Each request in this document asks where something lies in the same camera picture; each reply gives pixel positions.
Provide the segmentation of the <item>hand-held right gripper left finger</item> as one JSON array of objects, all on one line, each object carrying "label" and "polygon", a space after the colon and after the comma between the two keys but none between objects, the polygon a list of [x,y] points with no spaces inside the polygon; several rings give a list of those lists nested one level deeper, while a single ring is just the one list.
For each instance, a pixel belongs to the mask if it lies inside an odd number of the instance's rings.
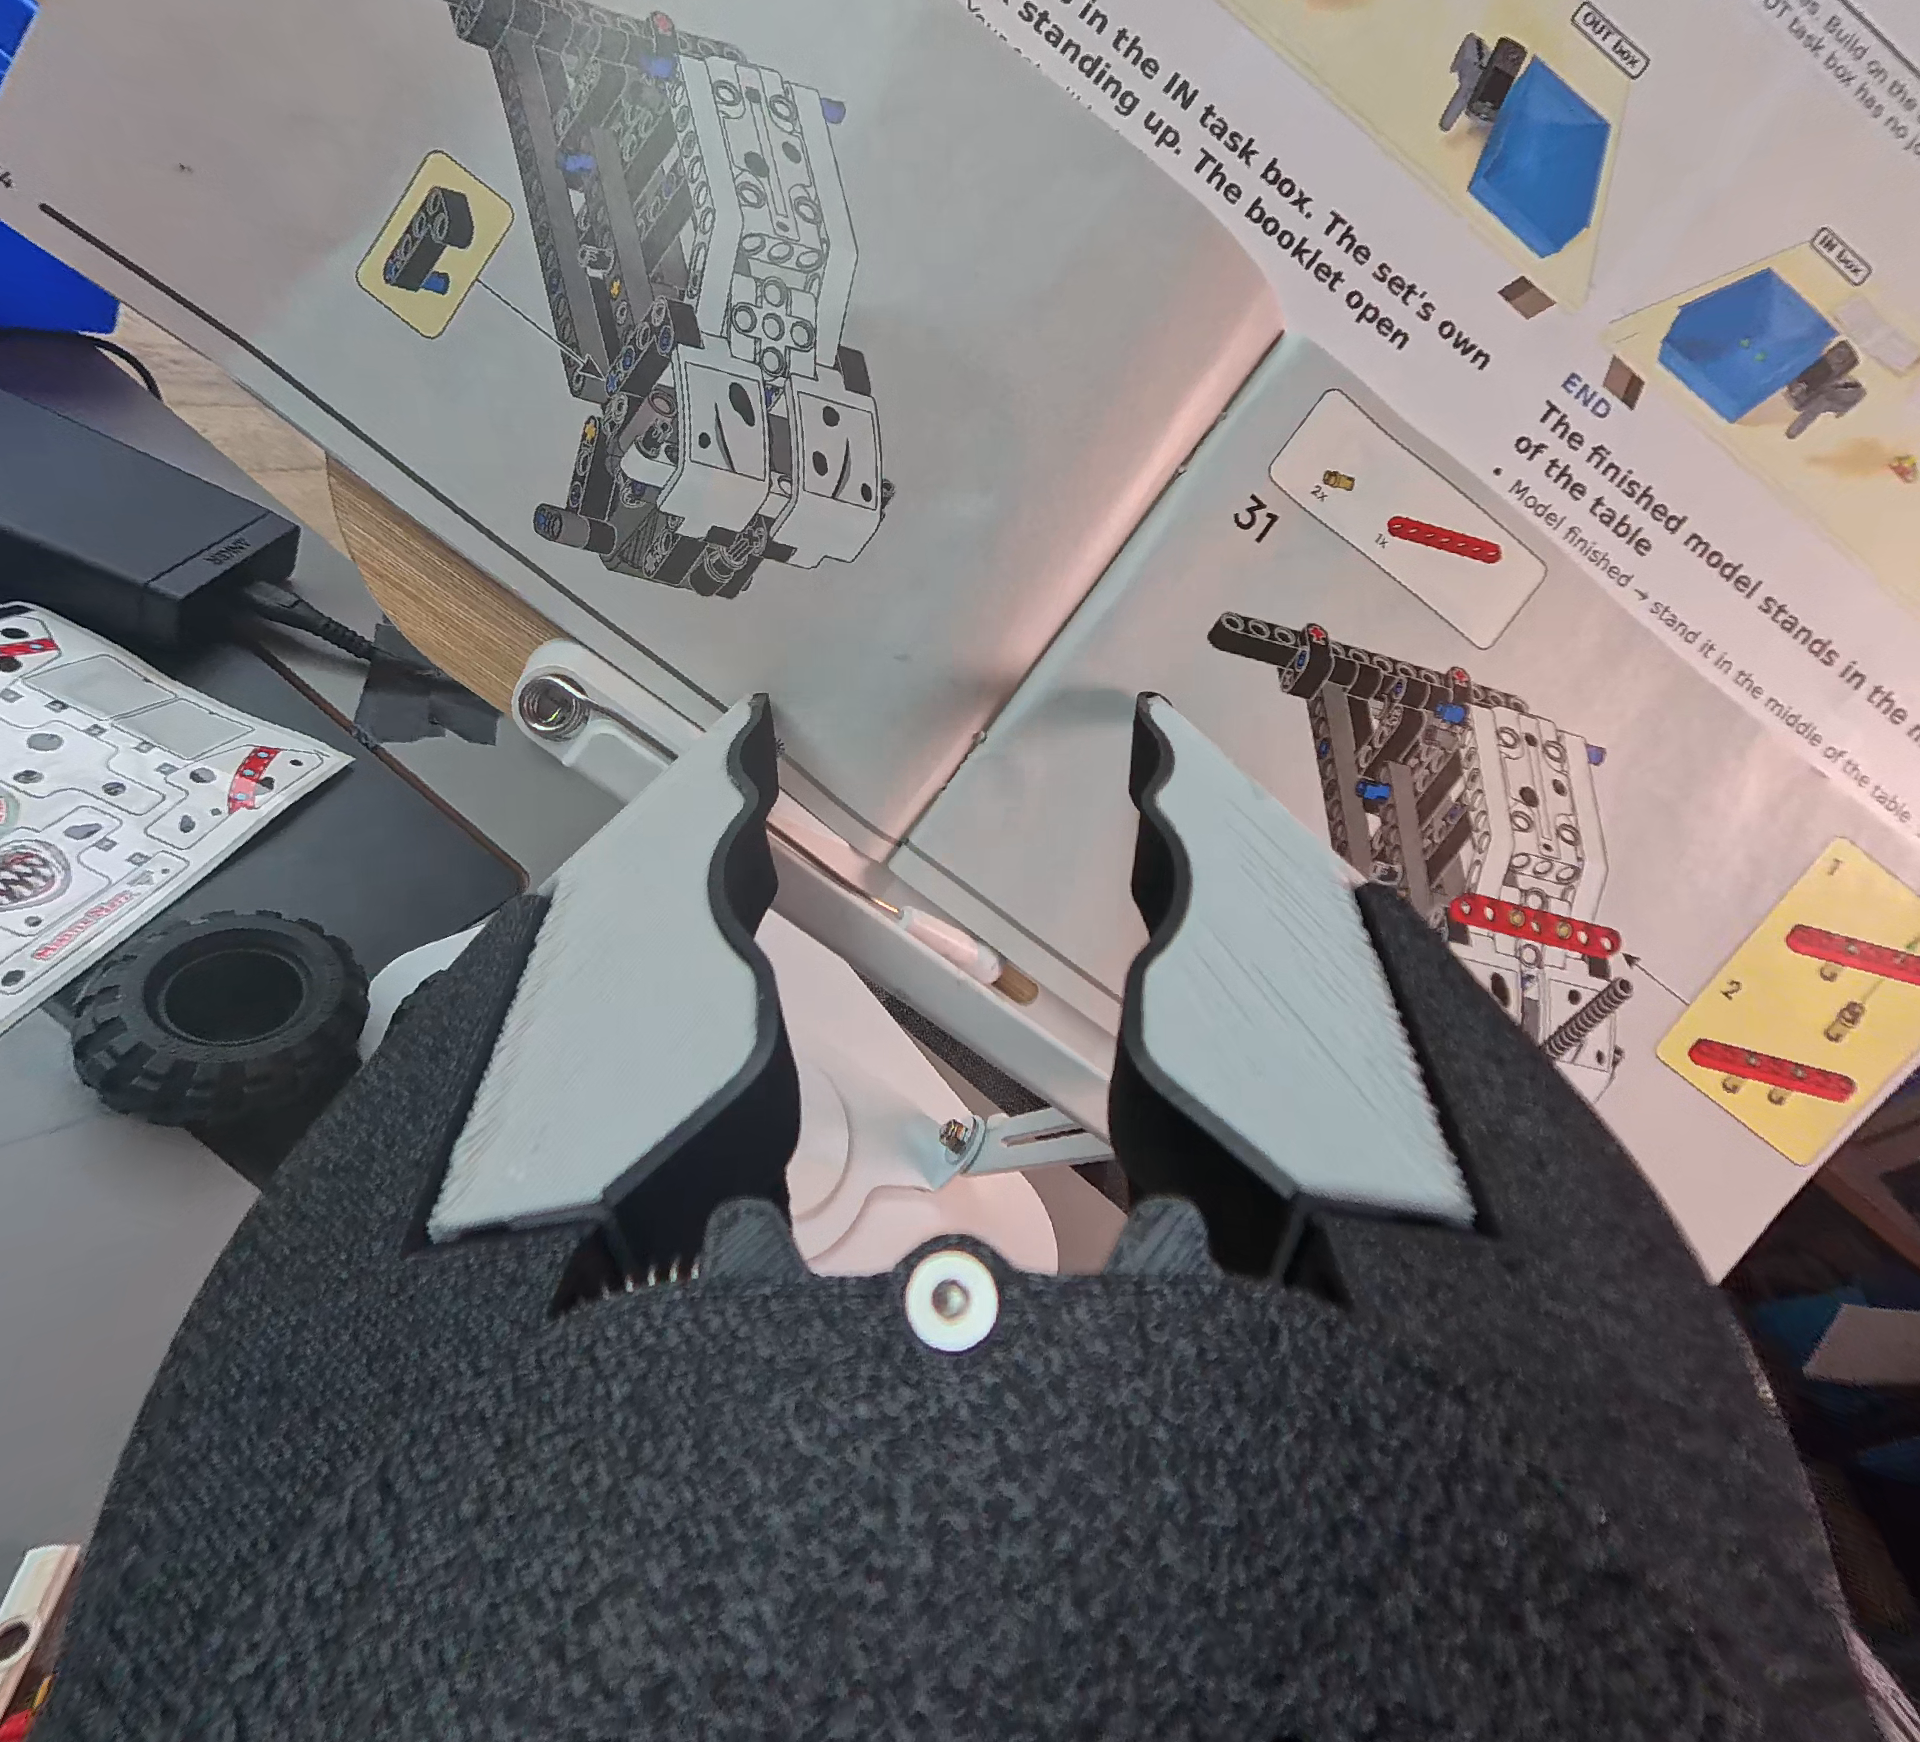
[{"label": "hand-held right gripper left finger", "polygon": [[432,1247],[584,1221],[610,1247],[705,1247],[723,1200],[791,1221],[804,1076],[755,945],[779,789],[779,721],[747,694],[558,865]]}]

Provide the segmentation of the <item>toy instruction booklet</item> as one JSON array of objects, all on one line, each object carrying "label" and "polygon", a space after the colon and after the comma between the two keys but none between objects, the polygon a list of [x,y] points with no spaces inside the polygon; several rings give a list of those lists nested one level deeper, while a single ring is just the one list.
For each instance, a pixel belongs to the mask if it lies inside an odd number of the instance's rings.
[{"label": "toy instruction booklet", "polygon": [[539,612],[771,691],[804,925],[1104,1113],[1129,694],[1707,1274],[1913,1221],[1913,70],[1853,0],[41,0],[8,223]]}]

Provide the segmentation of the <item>black power adapter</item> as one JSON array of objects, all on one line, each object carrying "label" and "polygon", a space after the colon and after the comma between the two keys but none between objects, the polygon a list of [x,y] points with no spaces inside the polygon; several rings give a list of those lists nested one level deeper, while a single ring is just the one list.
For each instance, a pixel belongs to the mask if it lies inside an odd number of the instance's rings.
[{"label": "black power adapter", "polygon": [[299,569],[299,525],[65,411],[0,399],[0,596],[116,648],[220,638]]}]

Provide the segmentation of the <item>printed task instruction sheet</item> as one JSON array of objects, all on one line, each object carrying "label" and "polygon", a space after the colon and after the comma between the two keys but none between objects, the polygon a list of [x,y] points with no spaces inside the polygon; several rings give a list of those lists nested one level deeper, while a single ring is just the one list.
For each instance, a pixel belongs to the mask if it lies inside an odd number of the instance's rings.
[{"label": "printed task instruction sheet", "polygon": [[1913,835],[1913,0],[963,0]]}]

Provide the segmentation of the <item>toy sticker sheet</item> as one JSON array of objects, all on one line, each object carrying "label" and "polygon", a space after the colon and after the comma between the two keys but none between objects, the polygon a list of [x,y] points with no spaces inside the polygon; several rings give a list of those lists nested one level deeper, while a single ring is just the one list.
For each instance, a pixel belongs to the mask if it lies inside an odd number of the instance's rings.
[{"label": "toy sticker sheet", "polygon": [[38,606],[0,612],[0,1024],[92,973],[351,753]]}]

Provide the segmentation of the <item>blue plastic bin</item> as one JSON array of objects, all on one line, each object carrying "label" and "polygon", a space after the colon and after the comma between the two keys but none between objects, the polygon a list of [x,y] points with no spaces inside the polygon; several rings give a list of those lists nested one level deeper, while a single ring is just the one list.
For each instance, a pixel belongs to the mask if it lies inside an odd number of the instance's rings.
[{"label": "blue plastic bin", "polygon": [[[14,70],[38,0],[0,0],[0,74]],[[0,321],[48,333],[113,333],[116,296],[84,271],[65,270],[48,247],[0,223]]]}]

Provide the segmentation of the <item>black toy tyre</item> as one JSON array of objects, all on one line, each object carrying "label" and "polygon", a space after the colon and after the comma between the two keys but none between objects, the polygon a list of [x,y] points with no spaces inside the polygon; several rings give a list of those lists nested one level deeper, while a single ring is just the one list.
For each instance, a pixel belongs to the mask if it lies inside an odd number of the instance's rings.
[{"label": "black toy tyre", "polygon": [[351,1082],[363,957],[289,912],[144,925],[74,1002],[74,1076],[149,1123],[224,1123]]}]

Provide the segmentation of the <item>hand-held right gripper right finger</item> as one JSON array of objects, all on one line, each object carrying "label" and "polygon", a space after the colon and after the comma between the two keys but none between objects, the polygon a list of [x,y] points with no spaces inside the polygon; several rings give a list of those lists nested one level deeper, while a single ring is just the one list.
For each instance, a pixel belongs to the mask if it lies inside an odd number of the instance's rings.
[{"label": "hand-held right gripper right finger", "polygon": [[1170,694],[1129,729],[1142,950],[1125,973],[1111,1154],[1203,1231],[1307,1205],[1473,1228],[1473,1191],[1334,855]]}]

